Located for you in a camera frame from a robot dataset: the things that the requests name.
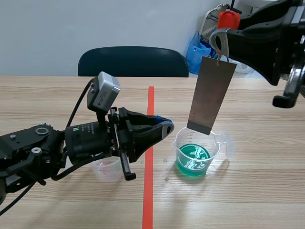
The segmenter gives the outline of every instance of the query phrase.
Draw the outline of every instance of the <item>metal sheet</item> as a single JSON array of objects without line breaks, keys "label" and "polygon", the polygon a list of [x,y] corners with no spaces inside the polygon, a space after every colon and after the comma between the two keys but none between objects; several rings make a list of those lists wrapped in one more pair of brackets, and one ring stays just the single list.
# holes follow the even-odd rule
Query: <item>metal sheet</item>
[{"label": "metal sheet", "polygon": [[236,64],[203,57],[187,128],[209,135]]}]

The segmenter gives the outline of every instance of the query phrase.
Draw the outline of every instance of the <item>black cable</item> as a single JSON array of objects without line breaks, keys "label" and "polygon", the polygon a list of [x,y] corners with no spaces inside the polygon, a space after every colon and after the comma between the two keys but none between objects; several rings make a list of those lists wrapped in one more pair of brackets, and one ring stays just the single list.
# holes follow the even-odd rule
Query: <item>black cable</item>
[{"label": "black cable", "polygon": [[0,211],[0,216],[7,212],[11,207],[13,207],[27,192],[34,186],[34,183],[31,183],[16,199],[14,199],[9,205],[7,205],[2,211]]},{"label": "black cable", "polygon": [[235,0],[232,0],[231,6],[230,6],[230,10],[232,10],[232,9],[233,9],[233,7],[234,7],[234,3],[235,3]]},{"label": "black cable", "polygon": [[70,115],[70,118],[69,118],[68,123],[67,123],[67,127],[71,125],[72,120],[73,120],[73,118],[74,118],[74,116],[75,116],[75,114],[76,114],[76,112],[77,112],[77,109],[78,109],[78,107],[80,106],[82,99],[83,99],[84,96],[86,95],[86,93],[87,93],[87,91],[88,91],[88,89],[89,89],[90,84],[92,83],[92,81],[93,81],[93,79],[91,79],[91,80],[87,83],[87,85],[85,86],[83,92],[81,93],[81,95],[80,95],[80,97],[79,97],[79,99],[78,99],[78,101],[77,101],[77,103],[76,103],[76,105],[75,105],[75,107],[74,107],[74,109],[73,109],[71,115]]},{"label": "black cable", "polygon": [[96,160],[100,160],[100,159],[103,159],[105,158],[105,155],[103,154],[99,154],[97,156],[94,156],[94,157],[89,157],[73,166],[71,166],[70,168],[66,169],[65,171],[63,171],[62,173],[54,176],[54,177],[51,177],[52,180],[55,180],[55,181],[58,181],[60,179],[63,179],[65,176],[69,175],[71,172],[74,172],[76,169],[86,165],[86,164],[89,164],[93,161],[96,161]]}]

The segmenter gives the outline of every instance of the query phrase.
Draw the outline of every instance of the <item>plastic measuring cup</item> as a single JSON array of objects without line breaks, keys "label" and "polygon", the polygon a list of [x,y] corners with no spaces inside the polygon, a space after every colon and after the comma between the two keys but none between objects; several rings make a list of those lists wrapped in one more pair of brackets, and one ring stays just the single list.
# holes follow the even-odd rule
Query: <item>plastic measuring cup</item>
[{"label": "plastic measuring cup", "polygon": [[115,181],[123,176],[119,157],[108,157],[90,163],[95,175],[102,181]]},{"label": "plastic measuring cup", "polygon": [[211,131],[210,135],[204,135],[186,127],[178,132],[173,142],[177,165],[190,176],[205,174],[223,146],[226,147],[226,156],[232,157],[235,143],[230,140],[229,134],[215,134]]}]

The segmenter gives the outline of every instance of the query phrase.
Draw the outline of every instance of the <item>black chair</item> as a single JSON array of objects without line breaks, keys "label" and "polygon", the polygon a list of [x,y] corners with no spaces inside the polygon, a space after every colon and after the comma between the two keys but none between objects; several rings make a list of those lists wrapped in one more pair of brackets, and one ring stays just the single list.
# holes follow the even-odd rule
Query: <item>black chair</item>
[{"label": "black chair", "polygon": [[87,51],[78,63],[78,76],[188,77],[185,58],[170,49],[121,46]]}]

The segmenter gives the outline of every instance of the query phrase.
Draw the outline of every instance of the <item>wooden table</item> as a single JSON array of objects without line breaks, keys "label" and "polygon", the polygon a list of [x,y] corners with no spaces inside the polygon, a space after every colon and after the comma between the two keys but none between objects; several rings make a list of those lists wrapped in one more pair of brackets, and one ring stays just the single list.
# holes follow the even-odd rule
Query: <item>wooden table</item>
[{"label": "wooden table", "polygon": [[[0,77],[0,135],[49,122],[62,130],[89,78]],[[189,179],[175,165],[171,143],[186,126],[196,79],[120,78],[117,107],[146,113],[148,86],[155,114],[175,131],[154,147],[155,229],[303,229],[305,224],[305,101],[271,105],[285,83],[233,79],[213,130],[228,132],[235,157],[219,155],[208,175]],[[82,103],[75,124],[95,121]],[[100,182],[89,167],[33,189],[0,218],[3,229],[142,228],[144,156],[137,179]],[[17,194],[7,196],[1,208]]]}]

